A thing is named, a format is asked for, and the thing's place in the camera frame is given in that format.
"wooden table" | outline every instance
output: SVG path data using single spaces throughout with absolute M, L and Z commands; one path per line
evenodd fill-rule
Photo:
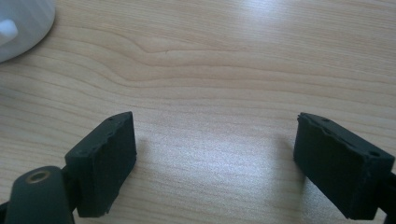
M 0 203 L 130 110 L 136 167 L 79 224 L 382 223 L 345 219 L 292 150 L 304 111 L 396 156 L 395 71 L 394 0 L 57 0 L 49 35 L 0 65 Z

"table surface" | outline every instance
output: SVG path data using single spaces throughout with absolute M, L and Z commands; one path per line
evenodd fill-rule
M 0 64 L 0 203 L 13 181 L 133 111 L 137 163 L 77 223 L 347 220 L 293 162 L 297 116 L 396 156 L 393 0 L 57 0 L 49 35 Z

